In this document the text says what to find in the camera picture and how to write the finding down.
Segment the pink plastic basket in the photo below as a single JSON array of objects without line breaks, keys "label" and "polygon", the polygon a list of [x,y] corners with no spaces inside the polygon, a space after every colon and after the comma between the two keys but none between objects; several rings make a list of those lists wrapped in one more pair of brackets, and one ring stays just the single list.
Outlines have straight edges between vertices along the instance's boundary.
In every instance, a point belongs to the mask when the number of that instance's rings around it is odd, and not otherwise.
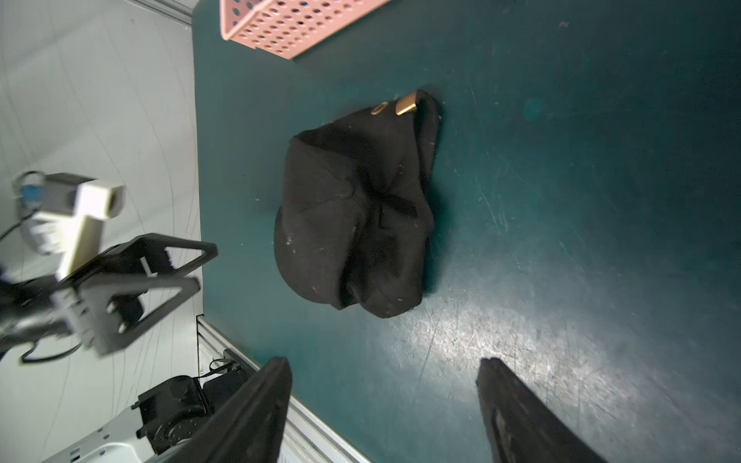
[{"label": "pink plastic basket", "polygon": [[292,59],[390,0],[221,0],[222,37]]}]

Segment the black cable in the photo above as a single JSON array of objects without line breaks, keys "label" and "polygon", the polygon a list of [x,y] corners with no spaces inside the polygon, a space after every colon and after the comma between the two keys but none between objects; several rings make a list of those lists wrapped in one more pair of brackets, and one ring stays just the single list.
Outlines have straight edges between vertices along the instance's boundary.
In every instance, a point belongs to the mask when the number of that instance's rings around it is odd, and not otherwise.
[{"label": "black cable", "polygon": [[72,354],[74,354],[75,352],[77,352],[77,350],[80,347],[82,347],[82,343],[80,343],[80,344],[76,345],[75,347],[73,347],[73,348],[71,348],[69,350],[66,350],[66,351],[64,351],[62,353],[58,353],[58,354],[56,354],[54,356],[41,357],[40,359],[29,359],[28,356],[31,355],[33,353],[33,351],[36,350],[36,348],[38,346],[39,346],[39,343],[38,342],[34,342],[33,343],[33,347],[30,348],[29,350],[27,350],[26,353],[24,353],[23,355],[21,355],[20,362],[22,364],[32,364],[32,363],[54,362],[56,360],[61,360],[64,357],[71,356]]},{"label": "black cable", "polygon": [[214,362],[226,362],[226,361],[227,361],[227,359],[214,359],[214,360],[212,360],[211,363],[208,364],[208,369],[210,371],[208,373],[204,374],[204,375],[197,376],[196,379],[206,378],[208,376],[215,375],[217,373],[221,373],[222,371],[228,369],[229,367],[231,367],[232,365],[235,364],[235,361],[234,360],[230,360],[228,363],[223,364],[221,367],[217,367],[217,368],[212,368],[211,367],[211,365]]},{"label": "black cable", "polygon": [[36,209],[36,210],[34,210],[33,212],[31,212],[30,214],[27,214],[26,216],[23,216],[23,217],[21,217],[21,220],[20,220],[20,221],[18,221],[17,223],[15,223],[14,225],[12,225],[12,226],[11,226],[10,228],[8,228],[7,230],[5,230],[5,231],[3,232],[3,234],[2,234],[2,235],[0,235],[0,242],[1,242],[2,240],[4,240],[4,239],[5,239],[5,238],[6,238],[6,237],[7,237],[8,235],[10,235],[10,234],[11,234],[11,233],[13,232],[13,230],[15,230],[16,228],[18,228],[18,227],[20,227],[21,225],[23,225],[23,222],[25,222],[25,221],[27,221],[28,219],[30,219],[30,218],[31,218],[31,216],[33,216],[33,214],[35,214],[35,213],[36,213],[36,212],[38,212],[38,211],[39,211],[39,210],[38,210],[38,209]]},{"label": "black cable", "polygon": [[[46,176],[40,170],[27,170],[26,172],[23,172],[20,176],[18,176],[18,178],[14,181],[16,194],[19,195],[18,198],[17,198],[17,200],[19,202],[19,212],[22,209],[22,206],[20,205],[21,204],[20,198],[22,197],[22,193],[21,193],[21,188],[23,186],[22,183],[26,179],[26,177],[31,176],[31,175],[39,175],[39,176],[42,176],[42,177],[45,177]],[[23,225],[23,222],[25,222],[28,219],[30,219],[33,216],[33,214],[37,213],[38,211],[39,211],[38,209],[34,209],[31,212],[29,212],[28,214],[26,214],[25,216],[21,216],[21,214],[19,213],[20,219],[18,220],[18,222],[16,222],[15,224],[11,225],[10,228],[8,228],[7,230],[5,230],[2,235],[0,235],[0,242],[2,242],[2,240],[6,239],[8,235],[10,235],[18,227],[20,227],[21,225]]]}]

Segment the cap brim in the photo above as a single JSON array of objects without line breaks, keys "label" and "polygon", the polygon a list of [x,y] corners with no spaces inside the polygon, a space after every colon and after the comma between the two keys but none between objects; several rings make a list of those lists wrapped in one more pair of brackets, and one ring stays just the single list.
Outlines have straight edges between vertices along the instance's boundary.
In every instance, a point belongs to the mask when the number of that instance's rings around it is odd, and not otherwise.
[{"label": "cap brim", "polygon": [[307,301],[326,304],[327,302],[321,300],[321,296],[308,283],[308,278],[301,274],[299,266],[294,264],[296,260],[296,249],[290,243],[291,240],[288,239],[288,236],[283,230],[283,208],[280,207],[276,214],[276,226],[273,232],[273,249],[275,250],[278,271],[283,277],[283,281],[286,282],[294,293]]}]

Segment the white wall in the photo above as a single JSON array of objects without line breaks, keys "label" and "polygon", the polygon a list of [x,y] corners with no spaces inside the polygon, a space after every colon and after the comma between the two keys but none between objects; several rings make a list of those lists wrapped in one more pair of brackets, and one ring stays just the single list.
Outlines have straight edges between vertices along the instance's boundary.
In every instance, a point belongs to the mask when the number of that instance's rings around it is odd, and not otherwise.
[{"label": "white wall", "polygon": [[[126,184],[105,247],[144,232],[199,239],[195,123],[185,27],[124,0],[0,0],[0,230],[15,221],[12,179],[33,168]],[[19,280],[52,273],[56,259],[16,232],[0,243],[0,263]],[[21,367],[27,346],[11,350],[0,362],[0,462],[45,459],[152,385],[195,374],[201,307],[198,295],[106,359],[79,351]],[[74,344],[44,342],[39,353]]]}]

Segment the teal table surface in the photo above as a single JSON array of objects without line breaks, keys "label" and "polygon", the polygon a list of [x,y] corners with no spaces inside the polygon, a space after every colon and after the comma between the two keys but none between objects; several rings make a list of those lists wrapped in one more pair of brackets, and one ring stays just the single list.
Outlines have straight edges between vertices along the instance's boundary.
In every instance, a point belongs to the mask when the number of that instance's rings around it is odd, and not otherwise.
[{"label": "teal table surface", "polygon": [[[287,61],[202,0],[193,46],[206,318],[368,458],[490,461],[498,356],[610,462],[741,460],[741,2],[392,0]],[[423,303],[300,299],[288,139],[416,88],[443,117]]]}]

